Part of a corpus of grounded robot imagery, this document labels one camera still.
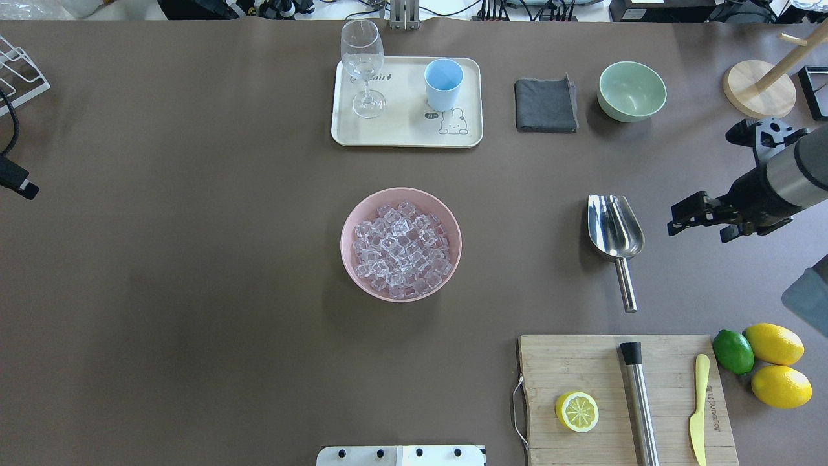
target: bunny illustration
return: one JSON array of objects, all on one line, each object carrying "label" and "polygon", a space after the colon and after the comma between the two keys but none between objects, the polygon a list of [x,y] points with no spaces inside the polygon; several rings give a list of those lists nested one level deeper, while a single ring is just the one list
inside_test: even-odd
[{"label": "bunny illustration", "polygon": [[465,121],[462,109],[451,109],[443,112],[440,121],[440,134],[468,134],[469,125]]}]

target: wine glass stem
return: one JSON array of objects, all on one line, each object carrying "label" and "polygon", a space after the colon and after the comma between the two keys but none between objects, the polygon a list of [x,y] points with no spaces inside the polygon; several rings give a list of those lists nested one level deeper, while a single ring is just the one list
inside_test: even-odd
[{"label": "wine glass stem", "polygon": [[371,95],[371,87],[368,85],[369,80],[365,80],[365,97],[363,98],[363,103],[373,104],[373,96]]}]

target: gray cloth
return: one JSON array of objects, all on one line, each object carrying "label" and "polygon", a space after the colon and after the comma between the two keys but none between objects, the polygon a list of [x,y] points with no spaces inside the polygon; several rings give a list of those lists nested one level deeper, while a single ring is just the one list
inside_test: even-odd
[{"label": "gray cloth", "polygon": [[575,83],[562,80],[515,81],[515,120],[519,131],[574,133],[578,130]]}]

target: metal dish rack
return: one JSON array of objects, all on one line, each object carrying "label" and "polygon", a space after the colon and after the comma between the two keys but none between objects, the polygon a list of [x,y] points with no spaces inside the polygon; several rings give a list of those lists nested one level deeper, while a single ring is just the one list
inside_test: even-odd
[{"label": "metal dish rack", "polygon": [[[15,108],[49,89],[49,81],[29,55],[3,36],[0,36],[0,89]],[[7,113],[8,107],[0,104],[0,116]]]}]

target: knife handle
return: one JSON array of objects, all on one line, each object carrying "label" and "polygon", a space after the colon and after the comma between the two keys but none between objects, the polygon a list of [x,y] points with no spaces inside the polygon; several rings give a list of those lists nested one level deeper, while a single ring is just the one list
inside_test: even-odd
[{"label": "knife handle", "polygon": [[710,358],[706,354],[696,356],[696,410],[704,410],[707,379],[710,376]]}]

